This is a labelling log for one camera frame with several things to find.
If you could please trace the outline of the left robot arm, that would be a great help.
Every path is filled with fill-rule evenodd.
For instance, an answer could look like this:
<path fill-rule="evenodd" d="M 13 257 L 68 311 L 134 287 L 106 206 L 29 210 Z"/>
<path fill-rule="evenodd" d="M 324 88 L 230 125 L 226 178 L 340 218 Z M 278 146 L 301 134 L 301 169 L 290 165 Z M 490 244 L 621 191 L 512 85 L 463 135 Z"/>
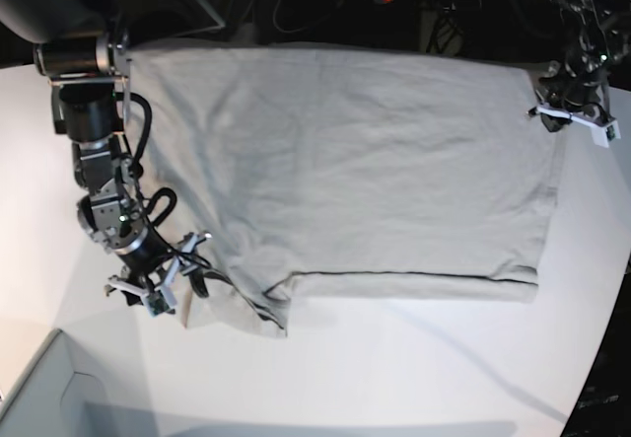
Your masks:
<path fill-rule="evenodd" d="M 607 148 L 621 138 L 610 111 L 608 77 L 630 55 L 630 12 L 611 11 L 596 0 L 549 0 L 564 20 L 567 44 L 534 84 L 538 117 L 548 132 L 571 124 L 586 127 L 595 145 Z"/>

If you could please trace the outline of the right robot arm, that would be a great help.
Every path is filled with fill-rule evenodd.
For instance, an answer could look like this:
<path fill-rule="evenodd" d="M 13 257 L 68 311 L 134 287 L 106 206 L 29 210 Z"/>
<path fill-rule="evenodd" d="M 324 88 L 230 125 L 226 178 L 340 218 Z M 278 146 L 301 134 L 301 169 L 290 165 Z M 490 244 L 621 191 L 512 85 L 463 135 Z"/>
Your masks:
<path fill-rule="evenodd" d="M 163 187 L 142 193 L 141 160 L 153 113 L 130 89 L 127 32 L 114 0 L 1 0 L 1 21 L 34 47 L 36 70 L 49 81 L 53 125 L 72 144 L 76 183 L 85 191 L 77 217 L 87 235 L 123 264 L 106 284 L 129 305 L 172 313 L 178 276 L 206 297 L 210 262 L 197 249 L 203 233 L 175 244 L 159 233 L 177 203 Z"/>

